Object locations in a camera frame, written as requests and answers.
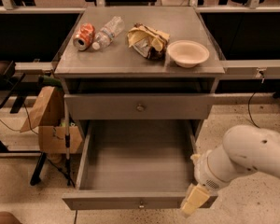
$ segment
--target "tiled floor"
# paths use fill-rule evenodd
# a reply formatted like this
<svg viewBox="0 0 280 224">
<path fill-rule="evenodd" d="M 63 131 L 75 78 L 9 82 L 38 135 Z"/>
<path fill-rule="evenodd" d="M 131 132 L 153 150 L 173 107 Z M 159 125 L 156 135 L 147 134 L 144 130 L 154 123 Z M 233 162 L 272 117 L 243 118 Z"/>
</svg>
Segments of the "tiled floor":
<svg viewBox="0 0 280 224">
<path fill-rule="evenodd" d="M 205 121 L 197 146 L 199 152 L 221 143 L 224 132 L 236 124 L 250 124 L 247 113 L 247 95 L 220 96 Z M 26 117 L 22 108 L 19 114 L 10 115 L 9 108 L 0 110 L 0 118 L 14 129 L 19 129 Z M 254 121 L 263 128 L 280 132 L 280 101 L 271 95 L 256 95 L 251 112 Z M 0 123 L 0 138 L 9 145 L 37 147 L 37 136 L 17 133 Z M 77 176 L 79 156 L 73 158 L 73 177 Z M 37 162 L 36 157 L 0 158 L 0 211 L 14 214 L 24 224 L 74 223 L 75 212 L 62 200 L 64 193 L 75 192 L 68 187 L 64 176 L 47 161 L 41 173 L 42 181 L 30 186 Z M 225 189 L 212 208 L 199 209 L 188 219 L 178 210 L 111 210 L 78 211 L 77 224 L 272 224 L 280 223 L 280 180 L 261 173 L 238 178 Z"/>
</svg>

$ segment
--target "trash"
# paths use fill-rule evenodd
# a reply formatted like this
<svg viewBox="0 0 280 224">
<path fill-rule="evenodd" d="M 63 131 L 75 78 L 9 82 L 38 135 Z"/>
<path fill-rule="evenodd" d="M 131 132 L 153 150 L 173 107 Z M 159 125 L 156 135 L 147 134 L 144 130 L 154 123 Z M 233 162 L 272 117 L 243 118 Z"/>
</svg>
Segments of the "trash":
<svg viewBox="0 0 280 224">
<path fill-rule="evenodd" d="M 85 50 L 93 42 L 94 36 L 95 28 L 90 23 L 84 23 L 73 36 L 74 46 L 78 50 Z"/>
<path fill-rule="evenodd" d="M 124 30 L 124 27 L 123 19 L 121 17 L 114 17 L 95 35 L 92 47 L 94 49 L 106 48 Z"/>
<path fill-rule="evenodd" d="M 137 23 L 128 33 L 129 47 L 151 60 L 164 58 L 169 38 L 169 34 L 141 23 Z"/>
</svg>

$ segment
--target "cable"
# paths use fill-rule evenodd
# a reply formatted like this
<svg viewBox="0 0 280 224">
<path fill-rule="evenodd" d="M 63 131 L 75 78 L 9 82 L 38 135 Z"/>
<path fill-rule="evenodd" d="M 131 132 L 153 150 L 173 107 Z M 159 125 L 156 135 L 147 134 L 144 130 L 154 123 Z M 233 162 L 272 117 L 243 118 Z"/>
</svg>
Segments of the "cable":
<svg viewBox="0 0 280 224">
<path fill-rule="evenodd" d="M 23 105 L 24 105 L 25 110 L 26 110 L 26 114 L 27 114 L 27 118 L 28 118 L 28 123 L 29 123 L 29 128 L 30 128 L 30 130 L 31 130 L 33 133 L 35 133 L 35 134 L 37 134 L 37 135 L 38 135 L 38 133 L 37 133 L 37 132 L 35 132 L 35 131 L 32 129 L 32 126 L 31 126 L 31 121 L 30 121 L 30 117 L 29 117 L 29 113 L 28 113 L 28 109 L 27 109 L 27 107 L 26 107 L 26 104 L 25 104 L 25 103 L 23 103 Z"/>
<path fill-rule="evenodd" d="M 251 122 L 254 124 L 254 126 L 260 128 L 260 126 L 258 126 L 258 125 L 254 122 L 254 120 L 253 120 L 253 118 L 252 118 L 252 115 L 251 115 L 251 111 L 250 111 L 250 103 L 251 103 L 251 100 L 252 100 L 252 98 L 253 98 L 253 96 L 254 96 L 255 94 L 256 94 L 256 91 L 251 95 L 251 97 L 250 97 L 250 99 L 249 99 L 249 101 L 248 101 L 248 113 L 249 113 L 249 117 L 250 117 L 250 119 L 251 119 Z"/>
<path fill-rule="evenodd" d="M 32 129 L 32 127 L 31 127 L 31 121 L 30 121 L 30 117 L 29 117 L 29 113 L 28 113 L 28 109 L 27 109 L 27 107 L 26 107 L 26 104 L 23 104 L 23 105 L 24 105 L 25 110 L 26 110 L 26 113 L 27 113 L 27 118 L 28 118 L 30 130 L 31 130 L 33 133 L 38 134 L 38 133 L 35 132 L 35 131 Z M 15 130 L 15 129 L 10 128 L 10 127 L 9 127 L 7 124 L 5 124 L 1 119 L 0 119 L 0 122 L 3 123 L 6 127 L 8 127 L 8 128 L 9 128 L 11 131 L 13 131 L 13 132 L 19 132 L 19 131 L 20 131 L 20 130 Z"/>
<path fill-rule="evenodd" d="M 19 132 L 20 130 L 15 130 L 15 129 L 12 129 L 10 128 L 7 124 L 5 124 L 2 120 L 0 120 L 0 122 L 2 122 L 5 126 L 7 126 L 11 131 L 14 131 L 14 132 Z"/>
<path fill-rule="evenodd" d="M 75 183 L 74 183 L 73 179 L 71 178 L 71 176 L 70 176 L 69 174 L 67 174 L 67 173 L 65 173 L 65 172 L 63 171 L 63 168 L 60 168 L 60 167 L 56 166 L 56 165 L 55 165 L 51 160 L 49 160 L 49 159 L 48 159 L 48 161 L 49 161 L 49 163 L 50 163 L 53 167 L 55 167 L 60 173 L 62 173 L 62 174 L 65 176 L 65 178 L 66 178 L 67 180 L 70 181 L 70 183 L 73 185 L 73 187 L 75 187 Z"/>
</svg>

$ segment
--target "snack wrapper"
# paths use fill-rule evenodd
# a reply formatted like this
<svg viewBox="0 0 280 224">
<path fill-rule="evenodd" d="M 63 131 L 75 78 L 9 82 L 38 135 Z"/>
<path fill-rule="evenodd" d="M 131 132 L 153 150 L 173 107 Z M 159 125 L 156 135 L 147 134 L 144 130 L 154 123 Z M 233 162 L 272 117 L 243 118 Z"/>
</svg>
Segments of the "snack wrapper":
<svg viewBox="0 0 280 224">
<path fill-rule="evenodd" d="M 137 23 L 128 33 L 129 48 L 151 60 L 164 58 L 170 35 Z"/>
</svg>

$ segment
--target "soda can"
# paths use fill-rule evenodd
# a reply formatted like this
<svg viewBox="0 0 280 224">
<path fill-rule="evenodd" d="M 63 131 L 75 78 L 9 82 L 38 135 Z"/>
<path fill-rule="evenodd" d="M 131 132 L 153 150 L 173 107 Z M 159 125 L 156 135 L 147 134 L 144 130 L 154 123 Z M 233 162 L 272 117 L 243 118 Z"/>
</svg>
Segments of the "soda can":
<svg viewBox="0 0 280 224">
<path fill-rule="evenodd" d="M 87 49 L 93 42 L 95 29 L 90 23 L 84 23 L 73 36 L 74 46 L 78 50 Z"/>
</svg>

